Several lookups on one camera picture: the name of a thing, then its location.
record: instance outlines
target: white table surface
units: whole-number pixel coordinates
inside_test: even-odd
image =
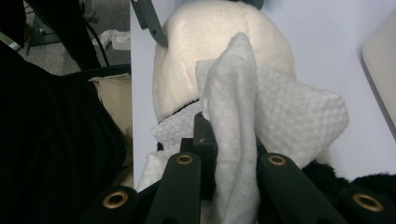
[[[161,23],[183,0],[152,0]],[[361,66],[361,46],[396,7],[394,0],[265,0],[267,14],[289,40],[297,78],[305,84],[340,93],[350,117],[346,131],[331,145],[338,175],[396,174],[396,142]],[[147,154],[156,150],[151,82],[155,41],[142,31],[131,6],[133,75],[134,181],[143,174]]]

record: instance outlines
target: fluffy white fabric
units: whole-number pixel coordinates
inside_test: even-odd
[[[219,146],[217,189],[213,203],[204,203],[210,208],[203,211],[210,212],[202,223],[255,223],[260,198],[255,133],[269,151],[291,157],[302,168],[348,125],[341,96],[256,65],[244,34],[236,35],[218,59],[198,62],[196,79],[201,101],[153,129],[164,152],[148,156],[138,190],[161,178],[181,138],[192,137],[193,115],[202,108]]]
[[[242,2],[196,1],[180,8],[163,26],[169,47],[157,45],[153,102],[161,121],[198,99],[195,64],[216,59],[237,33],[245,33],[258,63],[294,77],[290,46],[257,8]]]

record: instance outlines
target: gray floor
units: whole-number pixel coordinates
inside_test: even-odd
[[[130,30],[130,9],[129,0],[80,0],[86,4],[85,16],[93,15],[97,23],[91,22],[94,31],[100,35],[106,30],[129,31]],[[26,22],[33,24],[34,13],[27,15]],[[44,46],[30,47],[28,54],[27,48],[19,49],[18,53],[28,62],[34,63],[53,75],[64,75],[79,71],[75,61],[65,50],[62,43],[49,44]],[[102,53],[95,47],[96,55],[102,66],[106,66]],[[111,46],[106,48],[106,56],[110,65],[125,64],[131,62],[131,51],[114,50]]]

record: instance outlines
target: cream plush ball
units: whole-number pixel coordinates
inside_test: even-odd
[[[153,103],[161,121],[198,99],[195,65],[217,59],[238,33],[245,33],[256,63],[295,78],[287,39],[257,8],[242,2],[197,1],[181,7],[163,30],[168,48],[156,46]]]

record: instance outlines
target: black cable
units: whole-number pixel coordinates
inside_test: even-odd
[[[87,26],[87,28],[91,31],[92,35],[95,37],[96,42],[98,42],[98,45],[99,45],[99,48],[100,48],[100,50],[102,52],[103,58],[105,59],[105,63],[107,65],[107,67],[109,67],[110,64],[108,63],[107,56],[106,56],[106,53],[105,53],[105,49],[103,48],[103,45],[100,42],[99,36],[96,34],[96,32],[93,30],[93,28],[90,26],[90,24],[87,21],[84,20],[84,22],[85,22],[85,25]]]

